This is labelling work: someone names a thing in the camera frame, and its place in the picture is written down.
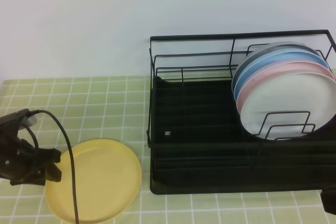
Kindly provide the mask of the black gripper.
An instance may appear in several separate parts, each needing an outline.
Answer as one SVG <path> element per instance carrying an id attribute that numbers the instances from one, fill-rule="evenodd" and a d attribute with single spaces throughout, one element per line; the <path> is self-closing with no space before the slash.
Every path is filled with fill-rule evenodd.
<path id="1" fill-rule="evenodd" d="M 62 172 L 56 165 L 61 151 L 39 147 L 30 129 L 35 122 L 28 109 L 1 117 L 1 178 L 12 186 L 61 181 Z"/>

